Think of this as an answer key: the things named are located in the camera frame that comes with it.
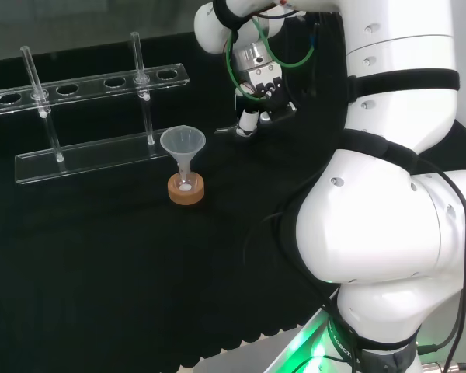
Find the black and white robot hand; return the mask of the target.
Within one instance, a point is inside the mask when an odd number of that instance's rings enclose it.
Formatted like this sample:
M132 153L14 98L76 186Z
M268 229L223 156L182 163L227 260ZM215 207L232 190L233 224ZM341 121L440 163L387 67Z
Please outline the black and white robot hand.
M261 67L240 71L240 88L235 89L235 134L250 138L259 127L291 118L297 107L284 84L281 67L270 62Z

